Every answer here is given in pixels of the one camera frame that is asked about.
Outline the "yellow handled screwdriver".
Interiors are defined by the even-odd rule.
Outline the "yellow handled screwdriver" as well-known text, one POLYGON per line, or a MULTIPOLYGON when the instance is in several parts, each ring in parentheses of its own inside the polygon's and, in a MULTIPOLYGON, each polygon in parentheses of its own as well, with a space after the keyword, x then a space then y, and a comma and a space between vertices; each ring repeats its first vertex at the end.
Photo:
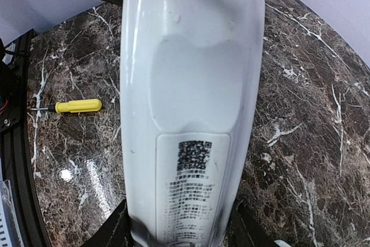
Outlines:
POLYGON ((84 113, 98 112, 102 108, 102 102, 99 99, 82 99, 68 102, 57 102, 43 108, 30 108, 31 111, 48 111, 61 113, 84 113))

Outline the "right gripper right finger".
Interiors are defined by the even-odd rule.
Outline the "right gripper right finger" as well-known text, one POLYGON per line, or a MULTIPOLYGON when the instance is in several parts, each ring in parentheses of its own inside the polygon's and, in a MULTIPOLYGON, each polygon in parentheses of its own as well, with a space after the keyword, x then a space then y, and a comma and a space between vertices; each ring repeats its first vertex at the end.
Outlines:
POLYGON ((228 223, 228 246, 277 246, 257 223, 245 199, 237 198, 228 223))

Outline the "white remote with display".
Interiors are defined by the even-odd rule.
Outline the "white remote with display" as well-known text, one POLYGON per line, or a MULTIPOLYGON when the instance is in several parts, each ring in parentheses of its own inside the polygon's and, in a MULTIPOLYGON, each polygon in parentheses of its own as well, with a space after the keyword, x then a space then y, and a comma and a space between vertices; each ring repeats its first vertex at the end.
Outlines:
POLYGON ((219 246, 241 181, 265 0, 123 0, 120 116, 135 246, 219 246))

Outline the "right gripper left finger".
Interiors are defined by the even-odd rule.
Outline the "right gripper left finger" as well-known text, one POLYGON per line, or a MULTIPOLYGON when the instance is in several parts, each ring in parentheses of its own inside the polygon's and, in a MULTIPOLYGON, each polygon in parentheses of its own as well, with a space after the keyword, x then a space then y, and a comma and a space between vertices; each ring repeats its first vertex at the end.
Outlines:
POLYGON ((83 247, 129 247, 133 246, 127 202, 122 200, 98 231, 83 247))

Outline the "black front table rail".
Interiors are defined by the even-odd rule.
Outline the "black front table rail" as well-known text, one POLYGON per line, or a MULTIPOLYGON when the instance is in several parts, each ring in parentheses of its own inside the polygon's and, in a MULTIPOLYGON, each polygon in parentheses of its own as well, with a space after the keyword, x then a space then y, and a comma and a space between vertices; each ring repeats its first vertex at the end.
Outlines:
POLYGON ((21 246, 50 246, 41 215, 29 154, 27 124, 29 30, 1 44, 1 182, 10 191, 21 246))

